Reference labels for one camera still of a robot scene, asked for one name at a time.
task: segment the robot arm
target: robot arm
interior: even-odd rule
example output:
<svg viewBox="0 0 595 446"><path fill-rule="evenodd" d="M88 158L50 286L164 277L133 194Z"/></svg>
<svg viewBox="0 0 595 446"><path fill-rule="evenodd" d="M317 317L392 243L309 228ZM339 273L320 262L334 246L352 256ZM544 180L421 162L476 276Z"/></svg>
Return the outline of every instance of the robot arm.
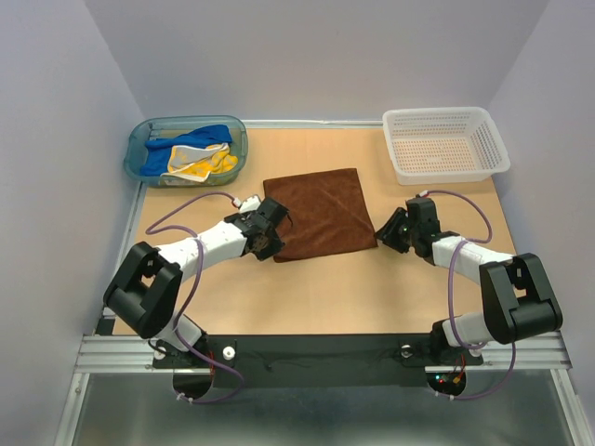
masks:
<svg viewBox="0 0 595 446"><path fill-rule="evenodd" d="M203 269L250 253L264 260L284 247L276 228L288 214L285 207L271 198L261 203L253 196L239 211L198 234ZM156 247L137 243L117 270L103 301L141 338L157 337L187 351L175 335L174 308L180 285L197 272L198 259L198 243L193 237ZM180 318L178 331L190 345L204 334L186 316Z"/></svg>
<svg viewBox="0 0 595 446"><path fill-rule="evenodd" d="M400 253L413 246L431 265L449 268L462 237L441 231L433 200L414 198L406 206L395 211L377 238ZM509 344L562 326L562 312L537 256L498 253L468 242L459 251L455 272L482 289L483 312L455 318L463 342ZM515 289L525 295L517 298ZM432 333L444 348L459 346L448 320L436 322Z"/></svg>

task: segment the folded brown cloth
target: folded brown cloth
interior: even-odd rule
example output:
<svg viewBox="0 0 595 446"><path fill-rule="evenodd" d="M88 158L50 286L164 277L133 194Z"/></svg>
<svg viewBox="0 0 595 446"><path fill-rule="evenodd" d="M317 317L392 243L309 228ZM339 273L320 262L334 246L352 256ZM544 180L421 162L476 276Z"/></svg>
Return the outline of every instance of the folded brown cloth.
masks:
<svg viewBox="0 0 595 446"><path fill-rule="evenodd" d="M377 246L357 169L266 179L264 193L289 209L277 232L275 262L352 253Z"/></svg>

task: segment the blue towel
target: blue towel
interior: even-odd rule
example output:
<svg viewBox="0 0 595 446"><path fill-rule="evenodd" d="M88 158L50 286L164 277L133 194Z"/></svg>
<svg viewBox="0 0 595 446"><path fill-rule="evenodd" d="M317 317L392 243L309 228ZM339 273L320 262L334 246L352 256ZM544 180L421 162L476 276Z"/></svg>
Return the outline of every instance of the blue towel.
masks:
<svg viewBox="0 0 595 446"><path fill-rule="evenodd" d="M140 168L144 177L159 177L167 172L167 163L173 146L191 146L204 149L211 144L231 143L230 129L226 125L207 125L175 138L158 138L145 142L149 154Z"/></svg>

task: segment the wooden table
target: wooden table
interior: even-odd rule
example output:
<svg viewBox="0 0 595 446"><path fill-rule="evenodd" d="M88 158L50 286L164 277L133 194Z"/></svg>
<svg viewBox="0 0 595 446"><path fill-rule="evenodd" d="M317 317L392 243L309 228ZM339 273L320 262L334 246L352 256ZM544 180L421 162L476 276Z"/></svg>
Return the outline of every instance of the wooden table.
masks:
<svg viewBox="0 0 595 446"><path fill-rule="evenodd" d="M381 129L250 129L249 156L240 176L220 188L240 198L263 196L262 180L343 167L356 167L372 223L380 228L398 206L424 186L397 182ZM489 247L514 252L506 220L491 179L478 183L432 185L464 193L488 215L494 227ZM185 234L154 236L144 230L158 217L201 193L201 189L149 189L136 241L171 243ZM432 196L443 230L483 237L486 228L468 204L455 197ZM229 200L208 197L169 223L206 230L233 213ZM386 246L352 254L278 264L253 256L205 271L187 314L212 334L299 335L426 333L448 317L445 269L434 268L413 251L402 255ZM184 283L178 304L191 281ZM480 288L457 277L456 312L482 308ZM132 331L117 321L114 335Z"/></svg>

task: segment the white plastic basket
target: white plastic basket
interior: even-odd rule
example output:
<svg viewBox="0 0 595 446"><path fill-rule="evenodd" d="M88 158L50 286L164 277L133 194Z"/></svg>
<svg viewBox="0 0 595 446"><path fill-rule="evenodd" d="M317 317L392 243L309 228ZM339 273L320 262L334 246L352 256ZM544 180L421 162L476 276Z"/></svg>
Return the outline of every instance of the white plastic basket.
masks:
<svg viewBox="0 0 595 446"><path fill-rule="evenodd" d="M510 168L496 124L482 108L390 110L382 121L401 184L481 181Z"/></svg>

